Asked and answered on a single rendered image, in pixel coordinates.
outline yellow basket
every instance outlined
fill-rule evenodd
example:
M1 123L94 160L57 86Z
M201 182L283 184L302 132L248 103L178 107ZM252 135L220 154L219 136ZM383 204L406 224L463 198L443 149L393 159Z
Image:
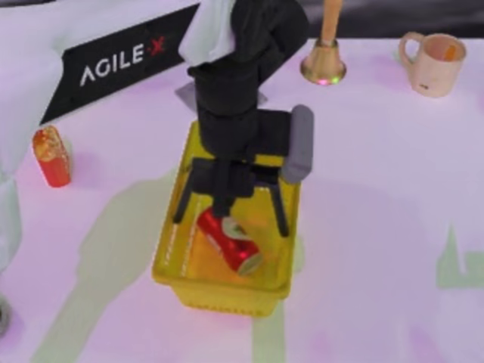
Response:
M250 199L239 199L232 208L233 217L258 244L264 261L249 277L234 273L196 227L196 218L211 198L192 194L179 225L172 223L193 157L211 156L203 149L198 123L190 128L175 187L169 203L157 253L153 263L154 280L169 285L186 306L218 312L268 316L279 300L290 292L299 185L280 180L284 209L290 228L289 237L279 235L270 193L257 188ZM280 157L259 157L257 163L281 165Z

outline red soda can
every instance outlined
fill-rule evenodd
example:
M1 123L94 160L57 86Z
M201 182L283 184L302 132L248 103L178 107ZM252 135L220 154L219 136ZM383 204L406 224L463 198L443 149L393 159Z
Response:
M248 275L261 264L259 248L232 217L216 218L210 207L199 215L197 226L239 275Z
M45 180L53 188L70 183L70 158L59 132L47 126L33 137L33 151L44 174Z

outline gold bell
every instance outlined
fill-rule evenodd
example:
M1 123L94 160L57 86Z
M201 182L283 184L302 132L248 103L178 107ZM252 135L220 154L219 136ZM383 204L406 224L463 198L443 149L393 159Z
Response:
M346 75L346 66L340 59L338 42L324 44L320 39L308 57L301 63L301 74L318 85L334 85Z

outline gray robot part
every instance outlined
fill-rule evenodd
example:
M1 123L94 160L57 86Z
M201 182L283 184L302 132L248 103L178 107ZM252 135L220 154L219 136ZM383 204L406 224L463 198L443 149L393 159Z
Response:
M7 300L0 295L0 337L5 335L10 324L11 308Z
M195 83L189 82L175 91L176 95L192 112L197 113L197 99L195 96ZM267 97L259 93L259 106L267 102Z
M295 106L290 121L289 155L281 168L282 179L287 183L300 183L312 171L314 132L314 113L307 106Z

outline mug handle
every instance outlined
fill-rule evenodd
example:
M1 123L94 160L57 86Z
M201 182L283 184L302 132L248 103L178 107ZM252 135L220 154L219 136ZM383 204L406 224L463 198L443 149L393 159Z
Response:
M424 36L420 33L408 32L400 39L399 57L402 61L403 67L405 67L407 71L409 71L411 69L411 66L414 64L414 62L408 56L407 51L405 50L405 47L407 46L407 42L409 40L414 40L421 44L424 40Z

